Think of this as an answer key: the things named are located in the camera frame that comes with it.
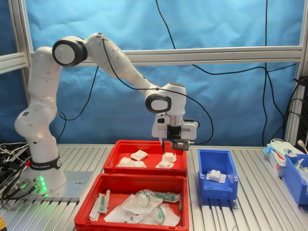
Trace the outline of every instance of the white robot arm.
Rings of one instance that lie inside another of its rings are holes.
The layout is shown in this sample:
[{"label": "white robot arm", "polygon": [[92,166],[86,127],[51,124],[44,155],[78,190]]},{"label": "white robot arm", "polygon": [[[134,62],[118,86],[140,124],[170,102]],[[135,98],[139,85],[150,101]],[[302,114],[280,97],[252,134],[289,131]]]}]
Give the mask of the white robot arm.
[{"label": "white robot arm", "polygon": [[125,79],[140,90],[146,108],[157,113],[153,137],[167,138],[173,148],[179,150],[187,150],[189,140],[196,139],[198,122],[184,119],[186,90],[183,85],[168,83],[160,88],[151,83],[102,33],[92,34],[85,40],[76,36],[64,37],[53,48],[36,50],[28,83],[30,104],[15,122],[15,129],[26,138],[32,157],[30,168],[23,171],[20,180],[38,182],[37,194],[54,191],[65,183],[56,139],[49,131],[49,124],[57,113],[56,93],[62,66],[76,66],[86,59],[95,62],[112,77]]}]

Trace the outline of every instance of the green led light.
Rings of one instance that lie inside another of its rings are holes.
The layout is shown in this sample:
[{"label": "green led light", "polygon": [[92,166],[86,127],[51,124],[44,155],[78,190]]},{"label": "green led light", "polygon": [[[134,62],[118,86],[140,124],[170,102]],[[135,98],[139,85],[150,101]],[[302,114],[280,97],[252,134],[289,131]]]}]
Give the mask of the green led light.
[{"label": "green led light", "polygon": [[40,176],[39,178],[40,178],[40,183],[41,183],[42,186],[43,186],[43,190],[41,190],[40,192],[41,192],[41,193],[44,193],[44,192],[47,191],[47,187],[46,187],[46,185],[45,185],[44,178],[43,178],[42,176]]}]

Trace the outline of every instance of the blue fabric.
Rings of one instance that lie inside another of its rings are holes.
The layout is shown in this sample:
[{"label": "blue fabric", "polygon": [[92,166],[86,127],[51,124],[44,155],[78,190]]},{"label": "blue fabric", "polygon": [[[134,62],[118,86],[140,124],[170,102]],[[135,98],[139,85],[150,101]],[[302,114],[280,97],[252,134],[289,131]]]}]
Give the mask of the blue fabric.
[{"label": "blue fabric", "polygon": [[16,118],[27,108],[20,70],[0,75],[0,108],[0,143],[24,142],[14,128]]},{"label": "blue fabric", "polygon": [[0,1],[0,55],[16,53],[16,44],[8,1]]},{"label": "blue fabric", "polygon": [[[123,50],[172,49],[154,0],[32,0],[26,3],[34,49],[52,46],[64,36],[86,38],[94,32],[105,33]],[[159,0],[159,4],[178,49],[264,45],[264,0]],[[269,1],[269,46],[299,44],[303,6],[303,0]],[[258,65],[215,64],[200,67],[218,73]],[[268,64],[268,69],[285,65],[289,64]],[[264,70],[211,76],[190,65],[138,66],[137,69],[161,86],[170,81],[182,83],[187,94],[208,110],[215,129],[214,137],[208,144],[261,145],[265,122],[262,106]],[[95,67],[63,69],[57,105],[58,111],[63,111],[67,118],[77,116],[84,106],[94,73]],[[271,72],[270,76],[276,104],[284,112],[293,88],[295,66]],[[87,108],[78,119],[67,122],[60,142],[152,140],[154,114],[146,110],[143,102],[138,91],[127,88],[99,70]],[[186,105],[186,117],[201,123],[197,141],[207,140],[211,133],[208,117],[195,102],[188,99]],[[266,109],[269,120],[265,140],[269,141],[282,125],[282,118],[273,106],[268,81]],[[50,129],[55,137],[61,133],[63,124],[59,116],[51,123]]]}]

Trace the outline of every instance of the red plastic bin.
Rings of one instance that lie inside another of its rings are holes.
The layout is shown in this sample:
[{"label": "red plastic bin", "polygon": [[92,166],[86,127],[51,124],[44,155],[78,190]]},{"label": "red plastic bin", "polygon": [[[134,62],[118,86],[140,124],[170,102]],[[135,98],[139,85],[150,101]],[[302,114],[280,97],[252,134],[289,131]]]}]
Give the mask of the red plastic bin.
[{"label": "red plastic bin", "polygon": [[[173,212],[180,216],[180,222],[176,227],[161,225],[143,225],[105,222],[101,214],[98,221],[90,221],[89,214],[94,206],[99,193],[106,193],[110,189],[110,201],[108,211],[122,204],[132,193],[140,190],[149,189],[157,192],[182,193],[183,210],[179,210],[179,202],[168,203]],[[139,176],[127,174],[100,174],[85,201],[75,217],[76,231],[188,231],[189,230],[188,213],[188,193],[187,180],[185,177],[177,176]]]},{"label": "red plastic bin", "polygon": [[[148,155],[142,160],[146,168],[117,167],[123,157],[130,157],[132,153],[142,150]],[[163,148],[160,141],[117,141],[110,152],[105,164],[105,173],[183,176],[187,175],[186,151],[173,150],[169,142],[165,142],[165,152],[173,152],[177,160],[171,169],[156,168],[162,160]]]}]

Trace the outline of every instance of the blue plastic bin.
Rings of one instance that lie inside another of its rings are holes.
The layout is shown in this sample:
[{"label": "blue plastic bin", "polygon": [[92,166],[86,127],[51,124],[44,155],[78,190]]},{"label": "blue plastic bin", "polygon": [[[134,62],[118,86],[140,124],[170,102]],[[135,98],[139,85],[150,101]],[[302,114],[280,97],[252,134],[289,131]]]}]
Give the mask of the blue plastic bin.
[{"label": "blue plastic bin", "polygon": [[[230,151],[198,149],[198,157],[200,197],[236,200],[238,177]],[[206,180],[207,171],[213,169],[227,175],[224,184]]]},{"label": "blue plastic bin", "polygon": [[283,180],[288,186],[295,202],[299,205],[308,205],[308,193],[306,192],[307,183],[300,176],[299,172],[294,166],[298,160],[304,159],[301,165],[308,167],[308,155],[297,154],[297,157],[289,157],[288,155],[285,155],[285,158],[286,162]]}]

